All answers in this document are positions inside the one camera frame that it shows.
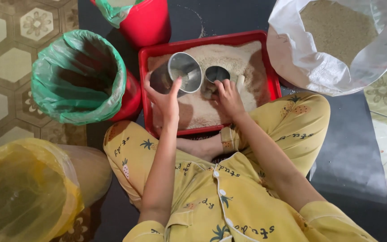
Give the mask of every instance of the stainless steel cup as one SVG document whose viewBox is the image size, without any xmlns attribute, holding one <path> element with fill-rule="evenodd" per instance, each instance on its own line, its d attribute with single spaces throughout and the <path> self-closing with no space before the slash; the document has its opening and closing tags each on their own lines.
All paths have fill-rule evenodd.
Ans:
<svg viewBox="0 0 387 242">
<path fill-rule="evenodd" d="M 202 71 L 196 60 L 189 54 L 178 52 L 150 75 L 150 86 L 159 93 L 168 94 L 173 82 L 182 77 L 182 85 L 177 93 L 181 97 L 194 93 L 201 87 Z"/>
<path fill-rule="evenodd" d="M 201 86 L 202 95 L 207 99 L 211 99 L 212 94 L 217 91 L 214 81 L 223 81 L 225 79 L 230 79 L 230 77 L 231 75 L 229 72 L 223 67 L 217 65 L 208 67 L 204 78 L 204 84 Z"/>
</svg>

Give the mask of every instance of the hand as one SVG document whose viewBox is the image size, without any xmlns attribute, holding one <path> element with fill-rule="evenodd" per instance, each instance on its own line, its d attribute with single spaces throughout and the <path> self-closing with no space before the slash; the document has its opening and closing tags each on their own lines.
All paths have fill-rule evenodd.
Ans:
<svg viewBox="0 0 387 242">
<path fill-rule="evenodd" d="M 178 124 L 178 102 L 177 92 L 181 86 L 181 77 L 175 80 L 172 84 L 169 94 L 161 94 L 155 91 L 150 86 L 150 73 L 146 75 L 144 80 L 144 89 L 148 92 L 150 100 L 156 104 L 163 116 L 164 125 Z"/>
<path fill-rule="evenodd" d="M 213 95 L 213 98 L 218 102 L 219 106 L 223 107 L 226 114 L 232 120 L 245 113 L 243 102 L 241 101 L 235 82 L 225 79 L 223 82 L 216 80 L 214 84 L 218 88 L 219 96 Z"/>
</svg>

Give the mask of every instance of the yellow plastic bag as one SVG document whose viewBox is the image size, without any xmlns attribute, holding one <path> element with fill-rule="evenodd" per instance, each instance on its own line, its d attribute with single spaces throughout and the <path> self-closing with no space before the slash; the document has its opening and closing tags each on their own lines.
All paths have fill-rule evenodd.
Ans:
<svg viewBox="0 0 387 242">
<path fill-rule="evenodd" d="M 83 208 L 63 149 L 39 139 L 0 147 L 0 242 L 48 242 L 67 231 Z"/>
</svg>

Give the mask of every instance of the sleeve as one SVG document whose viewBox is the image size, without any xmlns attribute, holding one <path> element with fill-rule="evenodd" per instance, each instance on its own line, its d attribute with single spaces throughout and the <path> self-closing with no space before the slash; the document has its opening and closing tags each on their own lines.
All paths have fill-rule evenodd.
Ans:
<svg viewBox="0 0 387 242">
<path fill-rule="evenodd" d="M 123 242 L 164 242 L 165 228 L 156 221 L 137 224 L 123 239 Z"/>
<path fill-rule="evenodd" d="M 307 223 L 333 242 L 377 242 L 337 206 L 326 201 L 307 203 L 300 215 Z"/>
</svg>

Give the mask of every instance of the person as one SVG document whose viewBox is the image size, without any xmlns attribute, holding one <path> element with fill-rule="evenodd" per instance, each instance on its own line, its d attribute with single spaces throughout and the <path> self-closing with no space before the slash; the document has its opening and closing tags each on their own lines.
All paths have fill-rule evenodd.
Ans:
<svg viewBox="0 0 387 242">
<path fill-rule="evenodd" d="M 103 144 L 140 211 L 124 242 L 375 241 L 305 178 L 328 128 L 323 96 L 296 93 L 247 113 L 235 83 L 216 81 L 215 100 L 232 124 L 211 138 L 184 140 L 176 137 L 181 79 L 164 95 L 149 78 L 145 89 L 163 114 L 159 141 L 120 121 Z"/>
</svg>

